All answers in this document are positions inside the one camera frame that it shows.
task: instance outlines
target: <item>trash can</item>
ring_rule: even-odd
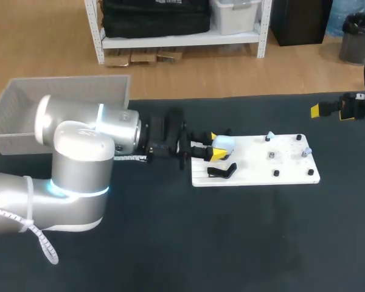
[[[365,13],[349,15],[342,30],[344,32],[339,57],[350,64],[365,64]]]

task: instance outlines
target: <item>black table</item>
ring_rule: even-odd
[[[194,188],[177,161],[118,162],[101,224],[0,235],[2,291],[365,291],[365,121],[310,119],[339,94],[132,101],[140,113],[181,106],[196,130],[302,133],[321,182]],[[0,172],[48,178],[51,156],[1,156]]]

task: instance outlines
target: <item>white plastic box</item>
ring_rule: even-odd
[[[213,22],[222,35],[251,32],[261,0],[210,0]]]

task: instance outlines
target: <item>white pegboard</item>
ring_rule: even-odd
[[[301,136],[298,141],[296,134],[276,135],[269,142],[265,141],[266,136],[234,137],[235,150],[226,161],[192,158],[192,184],[195,187],[317,184],[321,177],[313,155],[302,157],[308,142]],[[237,163],[237,170],[231,178],[209,178],[208,167],[226,170],[233,162]],[[313,175],[308,175],[310,169],[314,170]],[[279,176],[274,176],[275,170],[280,172]]]

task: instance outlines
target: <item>metal shelf frame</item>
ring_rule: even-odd
[[[236,35],[221,35],[217,29],[212,26],[210,31],[195,35],[134,39],[107,38],[104,29],[102,28],[99,30],[98,27],[97,0],[84,0],[84,2],[99,64],[104,64],[104,49],[136,47],[178,47],[258,43],[257,58],[263,58],[265,56],[272,0],[262,0],[261,21],[255,24],[252,32],[238,33]]]

